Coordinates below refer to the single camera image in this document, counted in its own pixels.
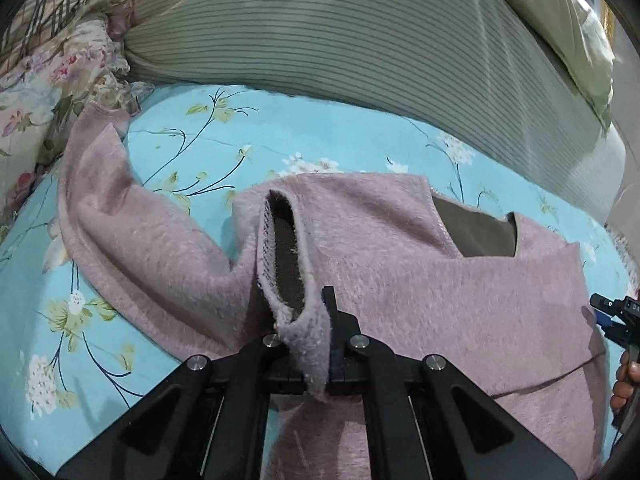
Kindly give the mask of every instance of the finger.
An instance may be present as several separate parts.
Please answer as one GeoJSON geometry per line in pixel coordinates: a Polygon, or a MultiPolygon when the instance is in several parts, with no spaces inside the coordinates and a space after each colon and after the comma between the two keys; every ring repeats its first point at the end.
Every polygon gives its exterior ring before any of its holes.
{"type": "Polygon", "coordinates": [[[620,367],[618,368],[618,371],[616,372],[616,379],[619,381],[625,381],[626,380],[626,369],[627,366],[626,365],[620,365],[620,367]]]}
{"type": "Polygon", "coordinates": [[[635,383],[640,383],[640,365],[638,363],[631,363],[628,370],[631,380],[635,383]]]}
{"type": "Polygon", "coordinates": [[[621,410],[626,404],[626,399],[623,399],[622,397],[618,397],[618,396],[613,396],[611,397],[609,404],[611,405],[612,410],[614,411],[621,410]]]}
{"type": "Polygon", "coordinates": [[[634,388],[631,384],[618,381],[613,385],[613,394],[615,396],[622,397],[623,399],[628,399],[634,394],[634,388]]]}

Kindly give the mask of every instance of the human hand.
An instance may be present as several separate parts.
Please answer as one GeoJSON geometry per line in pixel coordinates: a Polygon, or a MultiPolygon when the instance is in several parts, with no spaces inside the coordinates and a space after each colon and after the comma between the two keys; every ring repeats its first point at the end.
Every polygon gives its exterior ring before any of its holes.
{"type": "Polygon", "coordinates": [[[609,402],[615,412],[626,404],[626,400],[633,395],[634,388],[640,386],[640,365],[629,364],[628,351],[620,357],[620,368],[616,372],[616,379],[616,384],[613,385],[613,396],[609,402]]]}

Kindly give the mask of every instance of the plaid blanket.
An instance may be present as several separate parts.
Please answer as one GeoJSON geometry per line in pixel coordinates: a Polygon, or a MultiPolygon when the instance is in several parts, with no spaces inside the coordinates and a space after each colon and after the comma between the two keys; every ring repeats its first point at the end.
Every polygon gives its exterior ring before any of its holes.
{"type": "Polygon", "coordinates": [[[132,12],[132,0],[86,0],[57,35],[0,76],[0,242],[87,102],[140,111],[152,87],[123,81],[129,65],[119,40],[132,12]]]}
{"type": "Polygon", "coordinates": [[[86,0],[26,0],[0,38],[0,76],[53,38],[86,0]]]}

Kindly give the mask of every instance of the blue floral bedsheet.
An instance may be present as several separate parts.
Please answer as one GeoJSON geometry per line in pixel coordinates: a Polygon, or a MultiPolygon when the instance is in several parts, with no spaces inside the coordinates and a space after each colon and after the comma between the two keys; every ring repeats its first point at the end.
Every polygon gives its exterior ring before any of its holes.
{"type": "MultiPolygon", "coordinates": [[[[241,189],[310,171],[409,172],[490,214],[519,211],[579,241],[590,292],[619,298],[628,289],[609,235],[587,214],[428,124],[241,87],[183,85],[154,92],[126,145],[140,182],[188,211],[230,256],[230,206],[241,189]]],[[[69,260],[55,173],[0,246],[0,314],[0,424],[52,472],[177,365],[69,260]]],[[[612,348],[612,380],[619,356],[612,348]]],[[[271,436],[275,430],[272,417],[271,436]]],[[[608,431],[606,450],[612,438],[608,431]]]]}

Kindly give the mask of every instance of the pink fuzzy jacket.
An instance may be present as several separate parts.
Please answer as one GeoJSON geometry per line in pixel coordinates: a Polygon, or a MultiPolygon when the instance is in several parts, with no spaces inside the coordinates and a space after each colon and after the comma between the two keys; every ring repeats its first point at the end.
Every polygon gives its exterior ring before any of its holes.
{"type": "MultiPolygon", "coordinates": [[[[104,299],[171,354],[226,355],[275,326],[320,397],[330,344],[320,290],[333,285],[363,333],[398,354],[445,355],[581,479],[600,465],[604,345],[577,244],[516,214],[513,258],[465,258],[424,178],[303,174],[236,197],[239,256],[230,261],[187,214],[135,181],[118,136],[126,127],[119,111],[87,106],[78,118],[60,176],[60,226],[104,299]],[[279,222],[292,228],[296,254],[284,268],[279,222]],[[292,273],[296,304],[281,285],[292,273]]],[[[356,399],[279,403],[267,478],[369,477],[356,399]]]]}

